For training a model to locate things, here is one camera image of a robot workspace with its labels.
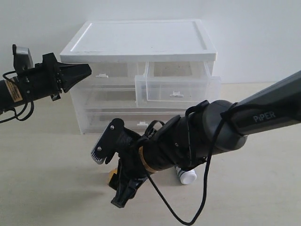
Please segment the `black wire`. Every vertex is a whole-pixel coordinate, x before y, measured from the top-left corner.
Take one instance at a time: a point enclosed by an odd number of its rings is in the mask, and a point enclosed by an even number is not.
[[[223,127],[223,125],[225,124],[225,120],[222,119],[220,121],[220,123],[218,124],[214,136],[213,136],[213,140],[210,144],[209,147],[209,152],[208,152],[208,157],[207,157],[207,162],[206,162],[206,167],[205,167],[205,172],[204,172],[204,187],[203,187],[203,198],[202,198],[202,202],[201,205],[197,211],[197,213],[195,214],[195,216],[193,217],[193,219],[190,222],[186,222],[183,221],[181,218],[178,217],[178,215],[174,212],[174,210],[171,208],[171,206],[169,205],[168,201],[166,200],[166,198],[163,196],[163,194],[160,192],[160,190],[158,189],[157,185],[155,184],[155,182],[152,180],[150,174],[148,173],[148,171],[146,170],[145,167],[143,167],[147,178],[150,180],[151,184],[153,185],[153,187],[155,188],[155,190],[157,191],[158,195],[161,197],[161,199],[163,200],[163,202],[165,203],[165,205],[167,206],[167,208],[169,209],[169,211],[172,213],[172,215],[183,225],[187,225],[187,226],[191,226],[193,225],[196,220],[198,219],[199,215],[201,214],[204,206],[205,206],[205,202],[206,202],[206,198],[207,198],[207,181],[208,181],[208,173],[209,173],[209,167],[210,167],[210,163],[211,163],[211,158],[212,158],[212,154],[213,154],[213,150],[214,150],[214,146],[216,143],[216,140],[221,132],[221,129]]]
[[[12,79],[9,79],[9,78],[7,77],[7,75],[13,74],[13,73],[16,73],[16,72],[15,72],[15,71],[11,71],[11,72],[4,73],[4,74],[3,74],[3,78],[6,79],[7,81],[13,83],[15,86],[17,86],[17,88],[18,88],[19,91],[21,92],[22,97],[23,97],[24,100],[25,100],[25,104],[24,104],[23,109],[22,109],[19,113],[16,112],[15,108],[9,109],[8,111],[13,111],[13,112],[15,113],[15,115],[14,115],[13,117],[8,118],[8,119],[1,120],[0,123],[5,123],[5,122],[11,121],[11,120],[13,120],[13,119],[17,119],[17,120],[19,120],[19,121],[25,121],[25,120],[27,120],[27,119],[32,115],[32,113],[33,113],[33,111],[34,111],[34,103],[33,103],[33,101],[31,100],[31,101],[30,101],[30,104],[31,104],[30,111],[28,112],[28,114],[27,114],[24,118],[19,119],[19,116],[21,116],[21,115],[26,111],[26,109],[27,109],[27,106],[28,106],[28,99],[27,99],[27,96],[26,96],[26,94],[24,93],[23,89],[21,89],[21,87],[19,86],[19,84],[16,83],[15,81],[13,81]]]

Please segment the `drawer handle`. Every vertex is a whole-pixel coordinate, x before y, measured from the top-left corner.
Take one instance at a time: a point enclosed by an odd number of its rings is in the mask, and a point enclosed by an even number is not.
[[[106,74],[99,74],[95,76],[96,78],[108,78],[109,76]]]
[[[137,124],[137,126],[139,126],[139,127],[148,127],[149,125],[148,125],[146,122],[141,121],[141,122],[139,122],[139,123]]]
[[[171,95],[169,95],[170,97],[180,97],[180,98],[183,98],[184,95],[183,94],[180,94],[180,92],[173,92]]]

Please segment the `yellow object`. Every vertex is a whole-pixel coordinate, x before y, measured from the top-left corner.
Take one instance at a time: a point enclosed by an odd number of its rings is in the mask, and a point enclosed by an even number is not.
[[[111,171],[109,172],[108,184],[109,184],[109,182],[110,182],[110,180],[111,180],[113,174],[117,174],[117,168],[115,168],[115,169],[113,169],[113,170],[111,170]]]

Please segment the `robotic arm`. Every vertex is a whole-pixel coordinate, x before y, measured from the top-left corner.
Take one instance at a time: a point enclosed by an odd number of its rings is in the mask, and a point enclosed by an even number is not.
[[[157,122],[140,136],[114,119],[91,152],[98,164],[108,164],[118,153],[118,171],[109,185],[116,190],[111,203],[119,208],[151,180],[150,174],[173,166],[191,170],[210,164],[212,155],[241,148],[248,135],[300,123],[301,71],[239,103],[204,101],[189,108],[185,117],[160,122],[159,130],[153,128]]]
[[[33,112],[33,101],[50,96],[53,101],[60,99],[60,93],[68,92],[76,83],[89,76],[91,68],[85,65],[68,65],[59,63],[53,53],[43,55],[43,62],[32,63],[28,48],[13,45],[15,71],[5,73],[5,80],[0,81],[0,115],[3,112],[14,111],[12,119],[26,120]],[[16,73],[11,79],[6,75]],[[23,119],[19,116],[31,103],[29,114]],[[23,110],[17,114],[15,107],[24,105]]]

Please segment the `white lid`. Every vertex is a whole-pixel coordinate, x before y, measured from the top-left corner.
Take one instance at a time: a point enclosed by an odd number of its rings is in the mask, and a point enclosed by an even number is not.
[[[61,52],[68,63],[214,61],[200,20],[88,21]]]
[[[180,176],[180,181],[183,185],[189,185],[197,179],[195,171],[187,171]]]

